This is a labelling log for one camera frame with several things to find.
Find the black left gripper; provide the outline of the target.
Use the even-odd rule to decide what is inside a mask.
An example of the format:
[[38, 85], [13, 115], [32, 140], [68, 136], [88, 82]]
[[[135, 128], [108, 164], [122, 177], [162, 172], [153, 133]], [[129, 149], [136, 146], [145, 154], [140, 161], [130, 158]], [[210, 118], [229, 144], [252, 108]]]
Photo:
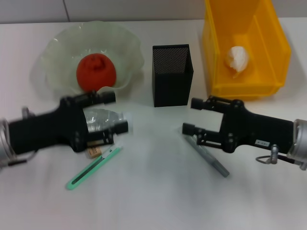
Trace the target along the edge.
[[10, 145], [15, 153], [55, 145], [67, 145], [74, 152], [82, 152], [86, 148], [85, 137], [88, 134], [83, 108], [115, 102], [114, 91], [91, 91], [62, 98], [54, 111], [10, 122]]

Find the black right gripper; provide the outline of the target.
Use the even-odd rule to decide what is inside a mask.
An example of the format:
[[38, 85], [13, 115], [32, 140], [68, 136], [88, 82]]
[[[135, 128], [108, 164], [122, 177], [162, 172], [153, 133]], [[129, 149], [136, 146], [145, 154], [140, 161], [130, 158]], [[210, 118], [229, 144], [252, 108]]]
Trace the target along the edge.
[[196, 137], [196, 144], [233, 153], [242, 145], [270, 150], [275, 144], [287, 153], [293, 144], [294, 123], [248, 111], [240, 100], [209, 96], [207, 100], [192, 98], [191, 108], [223, 114], [220, 131], [214, 132], [183, 123], [182, 134]]

